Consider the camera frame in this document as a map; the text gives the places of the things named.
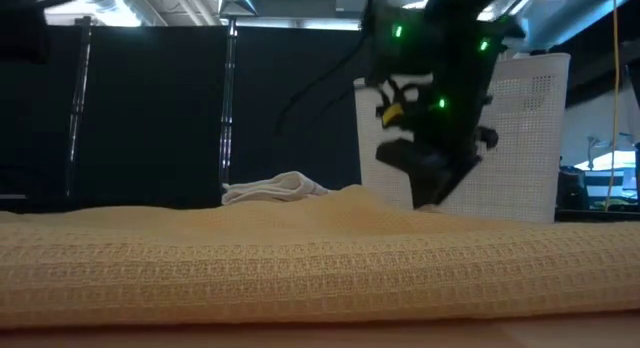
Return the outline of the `black round device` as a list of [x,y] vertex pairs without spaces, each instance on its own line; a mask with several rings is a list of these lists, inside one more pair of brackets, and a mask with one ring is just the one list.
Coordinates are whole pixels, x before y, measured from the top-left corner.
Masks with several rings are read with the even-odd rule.
[[588,193],[585,172],[573,166],[560,166],[557,182],[556,207],[567,210],[587,210]]

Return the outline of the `black slanted beam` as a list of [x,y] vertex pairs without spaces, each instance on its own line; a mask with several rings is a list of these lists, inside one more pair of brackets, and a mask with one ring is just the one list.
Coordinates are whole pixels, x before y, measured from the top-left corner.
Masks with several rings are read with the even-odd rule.
[[619,62],[614,53],[605,53],[569,70],[567,108],[592,100],[614,89],[615,79],[625,81],[627,66],[640,62],[640,38],[623,42],[619,47]]

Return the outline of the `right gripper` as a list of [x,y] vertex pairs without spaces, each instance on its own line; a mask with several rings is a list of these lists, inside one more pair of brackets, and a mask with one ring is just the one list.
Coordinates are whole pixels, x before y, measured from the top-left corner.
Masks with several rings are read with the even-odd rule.
[[[427,0],[421,9],[392,1],[366,3],[372,68],[365,83],[391,87],[377,115],[383,128],[413,138],[381,143],[376,159],[408,176],[414,208],[440,205],[482,161],[478,122],[500,36],[497,24],[478,16],[494,0]],[[428,159],[436,160],[434,175]]]

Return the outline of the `white plastic basket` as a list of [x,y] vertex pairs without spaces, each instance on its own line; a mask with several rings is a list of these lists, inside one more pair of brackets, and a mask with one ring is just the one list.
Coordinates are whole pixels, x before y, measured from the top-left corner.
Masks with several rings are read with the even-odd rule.
[[[450,214],[550,223],[556,205],[569,64],[567,53],[500,60],[480,123],[499,135],[496,148],[479,149],[482,161],[438,206]],[[380,94],[355,80],[355,109],[364,187],[389,203],[414,208],[409,177],[375,157],[377,146],[409,132],[385,129],[375,116]]]

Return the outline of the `plain yellow towel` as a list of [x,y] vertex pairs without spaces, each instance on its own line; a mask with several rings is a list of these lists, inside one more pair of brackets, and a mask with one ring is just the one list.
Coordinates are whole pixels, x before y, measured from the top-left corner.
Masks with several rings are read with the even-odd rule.
[[420,212],[351,186],[214,209],[0,213],[0,329],[640,309],[640,222]]

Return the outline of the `black aluminium table frame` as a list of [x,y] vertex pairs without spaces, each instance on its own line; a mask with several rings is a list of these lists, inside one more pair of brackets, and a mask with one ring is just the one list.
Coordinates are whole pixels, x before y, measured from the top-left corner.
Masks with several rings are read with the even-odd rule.
[[639,212],[556,209],[555,222],[640,222]]

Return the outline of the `black partition panel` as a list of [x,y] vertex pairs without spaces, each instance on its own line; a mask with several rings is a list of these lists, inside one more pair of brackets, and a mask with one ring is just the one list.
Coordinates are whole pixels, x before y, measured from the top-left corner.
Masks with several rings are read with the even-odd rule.
[[44,64],[0,60],[0,209],[65,199],[82,28],[49,26]]
[[361,181],[353,83],[368,68],[357,31],[241,27],[230,183],[299,171],[329,189]]
[[219,205],[226,43],[223,26],[93,29],[76,199]]

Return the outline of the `silver ventilation duct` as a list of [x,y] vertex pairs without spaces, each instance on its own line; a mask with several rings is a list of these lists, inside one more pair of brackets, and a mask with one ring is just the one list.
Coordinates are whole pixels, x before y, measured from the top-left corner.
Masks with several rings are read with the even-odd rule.
[[237,6],[250,15],[256,16],[258,14],[251,0],[217,0],[217,2],[219,15],[229,15],[229,7],[231,5]]

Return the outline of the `white striped towel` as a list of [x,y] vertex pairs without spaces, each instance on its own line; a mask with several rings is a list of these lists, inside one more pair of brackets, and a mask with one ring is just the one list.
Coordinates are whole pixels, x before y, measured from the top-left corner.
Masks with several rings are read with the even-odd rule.
[[292,202],[332,193],[298,171],[276,175],[249,183],[224,184],[223,205],[248,201]]

